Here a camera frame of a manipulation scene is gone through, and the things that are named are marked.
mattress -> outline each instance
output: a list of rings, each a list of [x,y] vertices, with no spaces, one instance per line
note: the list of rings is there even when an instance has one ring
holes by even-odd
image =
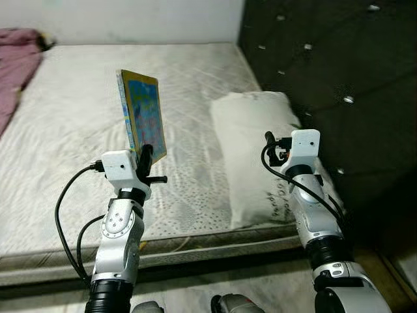
[[[128,147],[116,71],[158,78],[167,156],[151,175],[167,175],[145,202],[140,266],[224,258],[299,245],[292,224],[229,229],[222,151],[209,113],[229,92],[258,91],[234,44],[57,46],[23,93],[0,140],[0,285],[76,277],[53,211],[66,182],[106,151]],[[61,206],[71,248],[81,227],[114,197],[103,174],[83,174]],[[92,266],[98,225],[83,239]]]

book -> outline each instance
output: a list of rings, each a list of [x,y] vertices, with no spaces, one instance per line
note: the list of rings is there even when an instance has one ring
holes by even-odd
[[[153,146],[152,163],[166,156],[158,80],[128,70],[117,72],[130,150],[139,159],[145,144]]]

black tufted headboard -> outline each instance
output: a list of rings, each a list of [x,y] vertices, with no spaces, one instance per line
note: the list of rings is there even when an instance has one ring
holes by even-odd
[[[368,217],[416,180],[416,17],[415,0],[246,1],[239,45],[258,82],[321,131],[346,208]]]

gray floor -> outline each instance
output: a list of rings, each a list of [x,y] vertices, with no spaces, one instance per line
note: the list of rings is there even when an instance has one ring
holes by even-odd
[[[136,286],[132,306],[155,300],[167,313],[210,312],[213,295],[242,293],[266,312],[314,312],[307,260],[283,261]],[[82,313],[87,291],[2,301],[0,312]]]

white pillow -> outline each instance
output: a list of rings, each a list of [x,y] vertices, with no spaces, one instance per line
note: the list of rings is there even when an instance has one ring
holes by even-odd
[[[265,132],[270,130],[276,138],[289,137],[296,129],[293,125],[300,124],[288,98],[269,91],[230,93],[212,102],[211,113],[225,160],[231,228],[293,222],[288,183],[268,172],[261,163]]]

